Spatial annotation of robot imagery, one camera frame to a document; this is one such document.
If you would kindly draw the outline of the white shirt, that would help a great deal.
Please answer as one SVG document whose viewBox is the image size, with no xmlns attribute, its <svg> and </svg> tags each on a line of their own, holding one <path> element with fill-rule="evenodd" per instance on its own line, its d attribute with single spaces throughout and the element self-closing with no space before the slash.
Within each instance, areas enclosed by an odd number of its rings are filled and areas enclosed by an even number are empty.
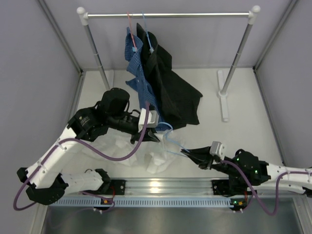
<svg viewBox="0 0 312 234">
<path fill-rule="evenodd" d="M 127 176 L 143 172 L 148 175 L 156 175 L 167 170 L 173 162 L 185 159 L 186 156 L 180 152 L 181 148 L 168 142 L 165 134 L 168 131 L 160 132 L 156 136 L 160 142 L 142 142 L 138 150 L 130 158 L 123 161 L 111 161 L 101 157 L 87 147 L 83 147 L 81 154 L 93 160 L 93 166 L 99 165 L 107 172 L 117 176 L 125 173 Z M 169 138 L 177 141 L 181 145 L 185 141 L 175 132 L 169 133 Z M 108 134 L 98 137 L 90 143 L 92 147 L 101 153 L 112 158 L 121 158 L 128 155 L 136 146 L 130 143 L 130 135 L 115 130 L 110 130 Z"/>
</svg>

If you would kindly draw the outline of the light blue wire hanger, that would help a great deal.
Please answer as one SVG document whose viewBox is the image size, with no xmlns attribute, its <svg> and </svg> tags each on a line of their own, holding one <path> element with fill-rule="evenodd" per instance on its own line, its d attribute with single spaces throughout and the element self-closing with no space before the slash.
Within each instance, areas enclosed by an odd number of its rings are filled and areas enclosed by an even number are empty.
<svg viewBox="0 0 312 234">
<path fill-rule="evenodd" d="M 167 123 L 167 122 L 159 122 L 157 125 L 158 125 L 158 126 L 159 126 L 159 125 L 166 125 L 166 126 L 168 126 L 168 127 L 170 128 L 170 130 L 164 135 L 164 136 L 165 136 L 165 139 L 166 139 L 168 142 L 170 142 L 170 143 L 172 143 L 172 144 L 174 144 L 174 145 L 179 146 L 179 147 L 180 147 L 181 149 L 183 149 L 185 152 L 187 152 L 187 153 L 190 152 L 188 149 L 186 149 L 186 148 L 185 148 L 184 146 L 182 146 L 180 143 L 178 143 L 177 141 L 172 140 L 172 139 L 169 138 L 169 133 L 171 133 L 171 132 L 173 131 L 173 126 L 172 126 L 171 124 L 169 124 L 169 123 Z"/>
</svg>

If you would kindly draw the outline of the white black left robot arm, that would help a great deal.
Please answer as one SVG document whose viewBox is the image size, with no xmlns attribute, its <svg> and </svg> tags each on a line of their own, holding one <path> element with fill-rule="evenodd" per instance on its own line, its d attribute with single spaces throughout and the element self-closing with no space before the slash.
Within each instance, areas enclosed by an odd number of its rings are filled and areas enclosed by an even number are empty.
<svg viewBox="0 0 312 234">
<path fill-rule="evenodd" d="M 102 99 L 94 106 L 78 110 L 54 145 L 36 163 L 18 169 L 22 186 L 14 198 L 14 209 L 20 210 L 17 200 L 22 190 L 26 191 L 33 204 L 42 205 L 53 204 L 64 195 L 77 192 L 91 192 L 93 195 L 109 192 L 111 179 L 103 169 L 76 175 L 64 174 L 62 169 L 82 147 L 107 160 L 120 162 L 132 157 L 142 142 L 158 142 L 155 128 L 159 115 L 155 107 L 146 102 L 138 112 L 139 116 L 135 117 L 128 111 L 129 106 L 129 93 L 112 88 L 104 92 Z M 90 145 L 110 128 L 131 135 L 130 142 L 135 147 L 130 153 L 123 157 L 111 157 Z"/>
</svg>

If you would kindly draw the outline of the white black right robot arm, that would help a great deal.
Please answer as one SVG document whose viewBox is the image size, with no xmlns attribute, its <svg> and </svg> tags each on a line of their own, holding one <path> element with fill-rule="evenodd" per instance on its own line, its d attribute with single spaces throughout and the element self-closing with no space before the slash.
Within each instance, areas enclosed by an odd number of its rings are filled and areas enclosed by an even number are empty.
<svg viewBox="0 0 312 234">
<path fill-rule="evenodd" d="M 255 190 L 273 190 L 279 181 L 284 191 L 312 196 L 312 169 L 277 166 L 260 160 L 252 153 L 239 149 L 233 158 L 224 156 L 224 146 L 208 146 L 199 149 L 181 149 L 202 170 L 216 170 L 228 175 L 221 188 L 214 189 L 216 195 L 241 195 L 249 189 L 248 184 L 232 165 L 238 166 Z"/>
</svg>

